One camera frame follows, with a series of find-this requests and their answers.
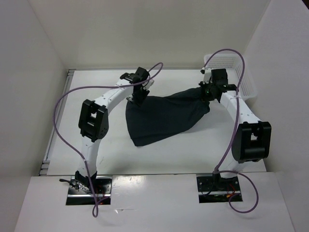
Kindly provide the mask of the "dark navy shorts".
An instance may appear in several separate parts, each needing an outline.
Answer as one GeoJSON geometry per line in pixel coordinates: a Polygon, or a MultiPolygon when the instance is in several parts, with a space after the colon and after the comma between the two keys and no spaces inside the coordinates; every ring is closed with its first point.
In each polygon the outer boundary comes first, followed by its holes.
{"type": "Polygon", "coordinates": [[[190,88],[170,96],[148,96],[141,106],[126,105],[126,125],[136,147],[150,145],[191,129],[210,112],[200,88],[190,88]]]}

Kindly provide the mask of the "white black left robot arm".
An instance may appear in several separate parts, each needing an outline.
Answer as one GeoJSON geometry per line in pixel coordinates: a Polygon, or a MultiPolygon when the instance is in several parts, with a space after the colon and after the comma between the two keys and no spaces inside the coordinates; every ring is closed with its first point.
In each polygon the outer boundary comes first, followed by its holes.
{"type": "Polygon", "coordinates": [[[149,75],[141,67],[135,73],[124,73],[114,88],[92,101],[83,102],[78,123],[83,158],[75,172],[75,181],[85,193],[93,192],[97,186],[98,149],[109,130],[109,113],[124,99],[140,106],[154,83],[154,80],[147,80],[149,75]]]}

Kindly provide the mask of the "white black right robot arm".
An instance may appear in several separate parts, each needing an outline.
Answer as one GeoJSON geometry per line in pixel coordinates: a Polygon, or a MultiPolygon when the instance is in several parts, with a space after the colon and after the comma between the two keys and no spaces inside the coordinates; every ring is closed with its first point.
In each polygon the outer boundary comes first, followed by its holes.
{"type": "Polygon", "coordinates": [[[240,95],[239,86],[228,82],[226,69],[202,68],[201,96],[205,101],[218,101],[234,120],[227,151],[215,167],[212,186],[223,190],[251,162],[268,157],[271,124],[260,120],[240,95]]]}

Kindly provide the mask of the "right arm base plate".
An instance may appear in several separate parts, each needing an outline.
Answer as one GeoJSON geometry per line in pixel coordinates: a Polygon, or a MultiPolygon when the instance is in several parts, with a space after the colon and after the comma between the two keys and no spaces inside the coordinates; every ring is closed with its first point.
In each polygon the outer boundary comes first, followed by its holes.
{"type": "Polygon", "coordinates": [[[212,174],[196,176],[199,203],[242,202],[239,179],[224,179],[212,174]]]}

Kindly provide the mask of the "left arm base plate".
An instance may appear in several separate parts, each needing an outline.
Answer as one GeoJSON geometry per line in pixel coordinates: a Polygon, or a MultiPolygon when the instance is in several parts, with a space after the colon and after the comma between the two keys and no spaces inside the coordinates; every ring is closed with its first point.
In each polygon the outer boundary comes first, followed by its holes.
{"type": "MultiPolygon", "coordinates": [[[[69,184],[66,205],[80,206],[80,205],[95,205],[94,196],[90,187],[84,187],[77,183],[74,176],[70,179],[60,179],[60,182],[69,184]]],[[[111,204],[112,193],[112,177],[111,176],[97,176],[94,181],[94,193],[99,205],[111,204]]]]}

